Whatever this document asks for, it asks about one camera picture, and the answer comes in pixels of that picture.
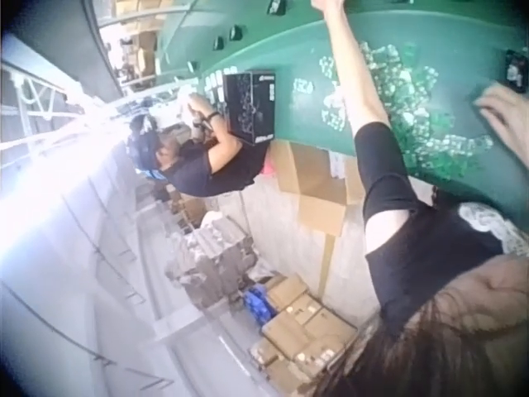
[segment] black box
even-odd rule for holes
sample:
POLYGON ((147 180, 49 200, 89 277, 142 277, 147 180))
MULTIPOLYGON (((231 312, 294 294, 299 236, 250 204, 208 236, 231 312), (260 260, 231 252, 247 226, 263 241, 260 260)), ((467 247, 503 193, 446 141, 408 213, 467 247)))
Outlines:
POLYGON ((223 92, 230 133, 250 145, 274 139, 274 72, 225 74, 223 92))

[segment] pink object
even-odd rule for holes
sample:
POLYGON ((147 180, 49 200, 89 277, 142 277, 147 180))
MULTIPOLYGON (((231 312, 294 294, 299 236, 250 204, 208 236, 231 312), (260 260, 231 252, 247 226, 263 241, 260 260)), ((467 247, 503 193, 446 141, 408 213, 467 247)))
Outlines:
POLYGON ((264 158, 263 169, 261 170, 260 174, 261 175, 273 175, 273 174, 275 174, 274 165, 272 164, 272 161, 271 161, 271 159, 269 158, 268 155, 264 158))

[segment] black shirt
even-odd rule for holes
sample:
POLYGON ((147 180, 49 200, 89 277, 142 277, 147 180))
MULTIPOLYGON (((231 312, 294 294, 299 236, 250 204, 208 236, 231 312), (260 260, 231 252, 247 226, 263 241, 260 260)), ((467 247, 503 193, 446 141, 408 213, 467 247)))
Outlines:
POLYGON ((380 122, 355 137, 360 178, 366 190, 364 220, 406 209, 410 217, 366 259, 380 302, 381 317, 397 337, 411 316, 458 275, 503 254, 490 232, 474 230, 458 208, 437 210, 416 196, 397 140, 380 122))
POLYGON ((180 193, 194 197, 212 197, 243 190, 254 183, 254 178, 262 170, 268 146, 269 142, 255 146, 243 144, 224 168, 212 174, 207 158, 210 146, 189 140, 180 147, 179 160, 164 175, 180 193))

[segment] woman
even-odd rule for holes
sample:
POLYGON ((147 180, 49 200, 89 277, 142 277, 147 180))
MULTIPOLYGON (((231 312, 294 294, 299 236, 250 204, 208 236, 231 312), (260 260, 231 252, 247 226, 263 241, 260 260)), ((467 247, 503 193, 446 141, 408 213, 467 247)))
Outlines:
MULTIPOLYGON (((417 199, 343 4, 312 0, 329 30, 367 192, 366 259, 380 310, 317 395, 516 392, 527 373, 527 240, 491 208, 443 212, 417 199)), ((476 104, 527 165, 517 142, 527 116, 512 116, 529 114, 527 101, 494 86, 476 104)))
POLYGON ((180 193, 211 197, 243 190, 254 183, 263 169, 268 142, 243 145, 228 130, 226 121, 200 95, 192 94, 189 107, 212 130, 207 142, 190 139, 179 144, 178 136, 189 132, 180 124, 159 132, 150 116, 136 116, 131 122, 129 154, 141 170, 159 171, 180 193))

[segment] white cloth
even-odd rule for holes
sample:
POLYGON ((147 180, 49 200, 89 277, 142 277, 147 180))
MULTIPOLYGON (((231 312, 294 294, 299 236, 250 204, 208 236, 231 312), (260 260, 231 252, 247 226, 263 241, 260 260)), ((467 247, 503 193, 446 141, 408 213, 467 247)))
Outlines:
POLYGON ((464 203, 459 215, 474 230, 491 232, 501 243, 504 254, 529 257, 529 241, 520 230, 493 208, 480 203, 464 203))

